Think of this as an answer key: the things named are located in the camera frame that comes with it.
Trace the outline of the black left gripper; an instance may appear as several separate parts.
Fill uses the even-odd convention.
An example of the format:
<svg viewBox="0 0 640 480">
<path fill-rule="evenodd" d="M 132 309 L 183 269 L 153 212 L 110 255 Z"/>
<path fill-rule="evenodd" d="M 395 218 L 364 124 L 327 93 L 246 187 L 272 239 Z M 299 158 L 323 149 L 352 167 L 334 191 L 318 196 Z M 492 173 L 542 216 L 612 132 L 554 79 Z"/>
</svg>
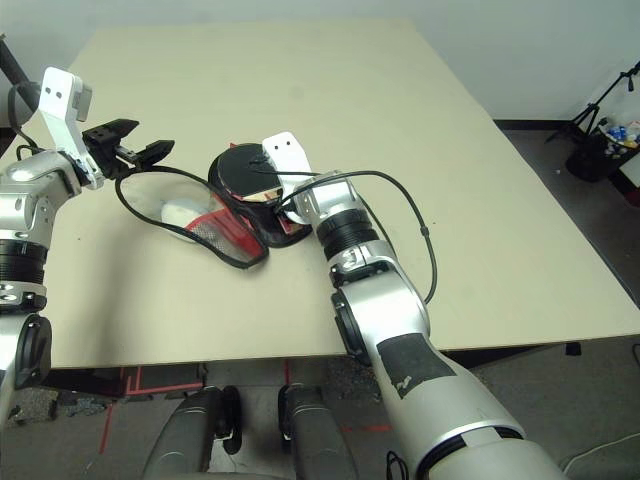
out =
<svg viewBox="0 0 640 480">
<path fill-rule="evenodd" d="M 84 144 L 106 179 L 122 178 L 137 166 L 153 166 L 171 153 L 174 140 L 155 141 L 139 152 L 119 146 L 138 125 L 137 120 L 116 119 L 82 133 Z"/>
</svg>

